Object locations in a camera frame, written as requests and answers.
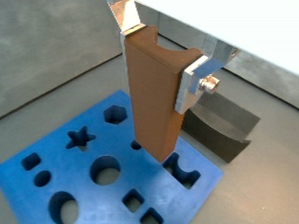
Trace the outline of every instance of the circular hole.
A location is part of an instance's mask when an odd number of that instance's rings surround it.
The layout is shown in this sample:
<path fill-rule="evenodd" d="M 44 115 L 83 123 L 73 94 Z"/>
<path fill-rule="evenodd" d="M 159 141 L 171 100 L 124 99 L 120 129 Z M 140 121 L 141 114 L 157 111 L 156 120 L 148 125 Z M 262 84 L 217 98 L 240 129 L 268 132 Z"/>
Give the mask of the circular hole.
<path fill-rule="evenodd" d="M 137 143 L 137 141 L 133 141 L 131 143 L 131 147 L 135 151 L 140 150 L 141 149 L 141 145 Z"/>
<path fill-rule="evenodd" d="M 79 218 L 79 203 L 67 192 L 56 192 L 49 202 L 51 218 L 57 224 L 71 224 Z"/>
<path fill-rule="evenodd" d="M 52 174 L 48 171 L 40 171 L 33 179 L 33 183 L 36 186 L 41 187 L 45 186 L 52 178 Z"/>
<path fill-rule="evenodd" d="M 79 218 L 79 204 L 75 199 L 65 201 L 60 208 L 60 220 L 63 224 L 73 224 Z"/>
<path fill-rule="evenodd" d="M 111 185 L 119 177 L 120 167 L 117 160 L 111 156 L 96 159 L 89 169 L 89 176 L 97 185 Z"/>

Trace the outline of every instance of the screw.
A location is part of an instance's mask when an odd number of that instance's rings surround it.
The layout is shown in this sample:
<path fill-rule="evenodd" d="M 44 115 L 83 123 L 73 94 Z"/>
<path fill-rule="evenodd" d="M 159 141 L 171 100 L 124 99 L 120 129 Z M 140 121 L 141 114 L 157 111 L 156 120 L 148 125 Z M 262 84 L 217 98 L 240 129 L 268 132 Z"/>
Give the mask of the screw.
<path fill-rule="evenodd" d="M 217 90 L 220 80 L 211 74 L 200 80 L 200 90 L 204 90 L 208 94 L 213 94 Z"/>

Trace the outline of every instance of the blue foam block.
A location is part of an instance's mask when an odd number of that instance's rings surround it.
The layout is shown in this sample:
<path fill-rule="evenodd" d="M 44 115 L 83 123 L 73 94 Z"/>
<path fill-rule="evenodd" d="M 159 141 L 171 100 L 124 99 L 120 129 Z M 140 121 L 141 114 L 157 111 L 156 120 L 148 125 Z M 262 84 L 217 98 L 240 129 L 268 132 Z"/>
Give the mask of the blue foam block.
<path fill-rule="evenodd" d="M 97 181 L 105 168 L 119 171 L 108 185 Z M 181 138 L 157 163 L 135 142 L 129 97 L 117 91 L 0 165 L 0 186 L 20 223 L 61 223 L 61 205 L 76 200 L 79 224 L 145 223 L 149 216 L 183 224 L 221 175 Z"/>

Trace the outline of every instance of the small square hole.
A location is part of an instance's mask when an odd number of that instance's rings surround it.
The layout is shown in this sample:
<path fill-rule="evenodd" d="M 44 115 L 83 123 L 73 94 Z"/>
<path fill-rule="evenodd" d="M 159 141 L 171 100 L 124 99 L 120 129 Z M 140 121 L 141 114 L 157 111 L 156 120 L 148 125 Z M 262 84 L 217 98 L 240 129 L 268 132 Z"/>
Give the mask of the small square hole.
<path fill-rule="evenodd" d="M 123 202 L 125 204 L 127 209 L 133 213 L 137 208 L 143 205 L 145 202 L 143 196 L 137 192 L 136 189 L 132 189 L 129 193 L 125 195 Z"/>
<path fill-rule="evenodd" d="M 41 159 L 37 153 L 33 153 L 23 159 L 23 168 L 29 171 L 40 162 Z"/>
<path fill-rule="evenodd" d="M 140 220 L 140 223 L 141 224 L 163 224 L 164 219 L 161 215 L 152 208 L 149 208 Z"/>

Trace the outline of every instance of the wooden block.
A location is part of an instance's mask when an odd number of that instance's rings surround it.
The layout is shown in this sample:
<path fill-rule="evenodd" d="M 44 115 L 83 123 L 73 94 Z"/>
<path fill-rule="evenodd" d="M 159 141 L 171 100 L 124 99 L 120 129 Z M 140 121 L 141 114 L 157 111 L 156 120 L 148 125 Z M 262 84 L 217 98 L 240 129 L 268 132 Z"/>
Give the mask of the wooden block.
<path fill-rule="evenodd" d="M 125 37 L 125 61 L 135 138 L 161 162 L 173 151 L 183 124 L 183 115 L 173 110 L 181 73 L 201 51 L 163 49 L 156 39 L 152 26 Z"/>

